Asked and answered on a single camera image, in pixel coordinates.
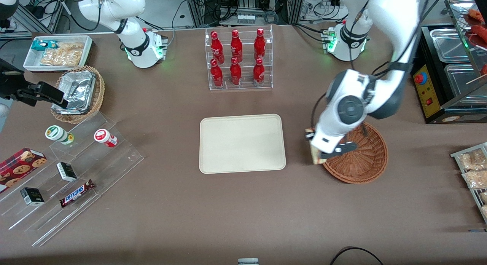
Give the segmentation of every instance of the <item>coca-cola bottle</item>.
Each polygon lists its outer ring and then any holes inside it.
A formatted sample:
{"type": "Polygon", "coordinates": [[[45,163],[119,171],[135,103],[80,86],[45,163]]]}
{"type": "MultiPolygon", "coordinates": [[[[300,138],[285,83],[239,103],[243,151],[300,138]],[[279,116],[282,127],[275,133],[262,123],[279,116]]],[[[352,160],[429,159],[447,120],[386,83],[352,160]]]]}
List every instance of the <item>coca-cola bottle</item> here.
{"type": "Polygon", "coordinates": [[[254,59],[264,58],[266,55],[266,39],[264,39],[264,29],[257,29],[257,38],[254,42],[254,59]]]}
{"type": "Polygon", "coordinates": [[[237,57],[232,57],[232,65],[230,66],[230,74],[232,76],[232,83],[235,86],[240,86],[242,82],[242,68],[240,68],[237,57]]]}
{"type": "Polygon", "coordinates": [[[212,74],[213,84],[216,88],[223,87],[223,73],[221,72],[221,68],[218,66],[218,62],[216,59],[212,59],[210,61],[212,68],[210,69],[210,73],[212,74]]]}
{"type": "Polygon", "coordinates": [[[236,57],[238,62],[244,60],[244,52],[242,50],[242,41],[239,37],[239,31],[237,29],[232,30],[232,42],[230,43],[232,48],[232,57],[236,57]]]}
{"type": "Polygon", "coordinates": [[[212,31],[212,54],[213,58],[218,60],[219,64],[223,64],[225,62],[225,56],[223,55],[223,45],[221,45],[221,41],[218,39],[218,33],[212,31]]]}
{"type": "Polygon", "coordinates": [[[254,86],[261,87],[264,84],[264,66],[262,66],[262,58],[255,60],[254,66],[254,86]]]}

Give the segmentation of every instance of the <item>wicker basket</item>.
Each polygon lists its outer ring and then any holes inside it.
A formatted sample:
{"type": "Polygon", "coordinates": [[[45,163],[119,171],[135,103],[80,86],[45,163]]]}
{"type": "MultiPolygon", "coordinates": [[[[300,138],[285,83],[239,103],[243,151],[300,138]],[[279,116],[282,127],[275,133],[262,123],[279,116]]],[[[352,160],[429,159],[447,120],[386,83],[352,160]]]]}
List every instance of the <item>wicker basket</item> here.
{"type": "MultiPolygon", "coordinates": [[[[93,97],[92,97],[92,105],[90,111],[84,115],[61,115],[54,112],[51,109],[51,114],[59,121],[62,122],[69,122],[71,124],[78,124],[83,121],[85,118],[90,116],[93,113],[96,113],[103,103],[103,95],[105,94],[105,83],[103,78],[101,77],[100,73],[93,67],[90,66],[83,66],[80,68],[76,68],[70,70],[68,72],[81,72],[81,71],[90,71],[96,75],[96,82],[95,82],[95,89],[93,90],[93,97]]],[[[59,83],[61,82],[61,78],[57,80],[56,87],[59,87],[59,83]]]]}
{"type": "Polygon", "coordinates": [[[352,184],[369,183],[386,169],[387,146],[380,133],[370,124],[362,125],[347,134],[347,141],[357,143],[356,150],[327,159],[323,165],[336,178],[352,184]]]}

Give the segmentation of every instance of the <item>acrylic bottle rack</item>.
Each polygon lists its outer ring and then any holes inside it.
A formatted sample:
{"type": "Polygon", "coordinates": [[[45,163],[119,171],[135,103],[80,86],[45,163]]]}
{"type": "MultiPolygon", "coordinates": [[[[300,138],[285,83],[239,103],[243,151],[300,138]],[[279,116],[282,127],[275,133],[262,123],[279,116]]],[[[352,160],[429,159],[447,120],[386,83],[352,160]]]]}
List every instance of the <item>acrylic bottle rack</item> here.
{"type": "Polygon", "coordinates": [[[46,243],[144,159],[118,132],[115,122],[100,112],[85,119],[70,133],[75,136],[70,145],[54,142],[43,151],[48,160],[46,164],[17,182],[14,188],[0,194],[2,221],[9,229],[24,230],[32,240],[32,246],[46,243]],[[109,148],[94,141],[93,135],[100,128],[117,137],[115,147],[109,148]],[[68,182],[61,179],[56,168],[60,161],[71,164],[78,180],[68,182]],[[96,187],[61,208],[59,200],[89,179],[96,187]],[[45,203],[38,207],[27,206],[20,193],[23,187],[39,189],[45,203]]]}
{"type": "Polygon", "coordinates": [[[260,26],[260,27],[236,27],[239,31],[240,39],[242,40],[243,47],[243,61],[240,62],[240,67],[242,68],[242,83],[240,86],[235,86],[231,82],[230,76],[230,59],[232,58],[232,52],[230,49],[230,42],[232,41],[231,29],[227,27],[217,27],[212,29],[206,29],[205,31],[205,51],[207,56],[207,69],[208,69],[208,84],[210,90],[258,90],[263,88],[272,88],[274,85],[273,78],[273,36],[271,26],[260,26]],[[261,87],[254,86],[254,41],[257,36],[257,29],[264,29],[264,39],[266,39],[266,54],[263,58],[263,66],[265,68],[264,72],[264,82],[261,87]],[[210,73],[211,65],[210,60],[213,58],[212,54],[212,38],[210,38],[210,33],[216,31],[218,33],[218,38],[223,45],[223,54],[225,56],[225,62],[220,65],[223,72],[223,87],[216,88],[213,80],[212,74],[210,73]]]}

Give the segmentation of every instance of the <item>snickers bar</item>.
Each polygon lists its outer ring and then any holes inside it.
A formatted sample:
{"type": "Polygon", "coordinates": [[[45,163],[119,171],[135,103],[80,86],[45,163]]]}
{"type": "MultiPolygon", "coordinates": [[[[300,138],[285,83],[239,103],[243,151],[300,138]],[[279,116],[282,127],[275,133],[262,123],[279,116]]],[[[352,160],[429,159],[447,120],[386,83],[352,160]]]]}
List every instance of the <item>snickers bar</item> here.
{"type": "Polygon", "coordinates": [[[91,188],[94,187],[94,184],[91,180],[88,180],[86,183],[84,183],[80,188],[76,189],[74,192],[69,194],[67,197],[64,199],[61,199],[59,202],[61,203],[61,207],[64,208],[66,207],[70,202],[75,201],[77,198],[79,198],[82,194],[88,192],[91,188]]]}

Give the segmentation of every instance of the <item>small black box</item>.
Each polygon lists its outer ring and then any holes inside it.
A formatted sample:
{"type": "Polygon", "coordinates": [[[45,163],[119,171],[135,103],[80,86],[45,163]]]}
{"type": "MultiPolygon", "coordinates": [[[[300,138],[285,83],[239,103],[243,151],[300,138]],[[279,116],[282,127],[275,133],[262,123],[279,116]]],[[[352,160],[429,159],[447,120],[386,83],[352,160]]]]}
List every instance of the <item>small black box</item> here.
{"type": "Polygon", "coordinates": [[[41,206],[44,204],[44,199],[42,199],[39,190],[36,188],[25,187],[21,189],[21,195],[27,205],[41,206]]]}
{"type": "Polygon", "coordinates": [[[66,162],[59,162],[56,166],[57,166],[57,171],[59,171],[59,174],[61,175],[61,178],[63,180],[69,182],[75,182],[76,179],[78,178],[76,177],[76,173],[70,164],[66,162]]]}

